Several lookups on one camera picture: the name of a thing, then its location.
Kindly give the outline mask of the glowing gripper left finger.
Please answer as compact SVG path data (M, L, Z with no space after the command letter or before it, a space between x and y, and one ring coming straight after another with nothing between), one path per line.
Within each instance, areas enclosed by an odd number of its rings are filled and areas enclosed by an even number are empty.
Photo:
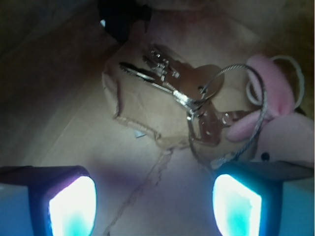
M96 186L82 166L0 169L2 236L89 236Z

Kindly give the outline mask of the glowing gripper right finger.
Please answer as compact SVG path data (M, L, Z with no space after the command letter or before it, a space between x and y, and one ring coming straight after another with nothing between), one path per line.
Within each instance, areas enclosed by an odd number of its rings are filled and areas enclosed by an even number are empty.
M313 236L311 168L288 162L228 162L216 171L212 205L223 236Z

